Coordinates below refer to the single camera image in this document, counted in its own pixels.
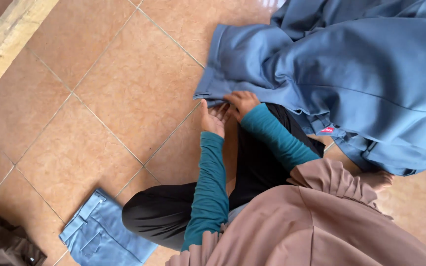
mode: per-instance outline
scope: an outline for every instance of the orange floor tile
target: orange floor tile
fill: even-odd
[[[100,186],[125,204],[198,177],[193,91],[217,23],[268,23],[284,0],[60,0],[0,80],[0,215],[46,265],[77,265],[58,234]],[[11,0],[0,0],[0,15]],[[236,122],[223,158],[234,189]],[[329,137],[325,157],[360,173]],[[380,209],[426,244],[426,172],[398,177]],[[174,251],[159,247],[145,265]]]

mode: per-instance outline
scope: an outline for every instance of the red label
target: red label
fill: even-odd
[[[329,126],[329,127],[325,128],[324,130],[322,130],[322,131],[320,131],[320,132],[333,133],[333,130],[335,130],[335,128],[334,128],[334,127]]]

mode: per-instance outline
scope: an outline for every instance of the brown cloth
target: brown cloth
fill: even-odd
[[[255,197],[226,230],[166,266],[426,266],[426,245],[383,215],[376,193],[339,161],[296,166]]]
[[[46,258],[24,228],[13,226],[0,217],[0,265],[40,266]]]

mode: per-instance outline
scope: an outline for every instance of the forearm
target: forearm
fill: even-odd
[[[222,158],[223,142],[224,139],[214,133],[201,133],[200,174],[182,251],[188,250],[192,244],[201,245],[203,232],[219,232],[221,224],[228,221],[229,201]]]
[[[241,126],[264,142],[287,171],[319,156],[309,147],[292,136],[273,116],[266,104],[261,104],[247,113]]]

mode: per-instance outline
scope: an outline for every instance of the black pants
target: black pants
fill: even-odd
[[[325,145],[308,138],[282,106],[267,104],[269,111],[297,139],[323,157]],[[289,173],[267,146],[238,125],[238,166],[230,210],[278,185],[288,184]],[[180,250],[190,221],[196,183],[158,185],[134,195],[123,208],[123,223],[130,231],[161,246]]]

